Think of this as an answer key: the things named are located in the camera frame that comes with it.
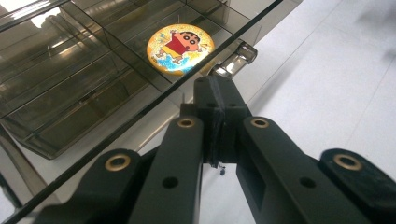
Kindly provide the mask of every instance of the cartoon boy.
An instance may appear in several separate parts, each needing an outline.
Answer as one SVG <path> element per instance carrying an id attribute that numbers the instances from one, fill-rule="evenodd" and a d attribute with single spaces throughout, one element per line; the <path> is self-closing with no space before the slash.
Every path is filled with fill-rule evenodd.
<path id="1" fill-rule="evenodd" d="M 164 53 L 169 54 L 174 60 L 173 63 L 179 64 L 180 60 L 183 59 L 183 53 L 186 51 L 198 51 L 202 52 L 199 48 L 199 42 L 201 39 L 193 32 L 181 32 L 170 31 L 172 39 L 161 50 L 156 54 L 158 58 L 161 58 Z"/>

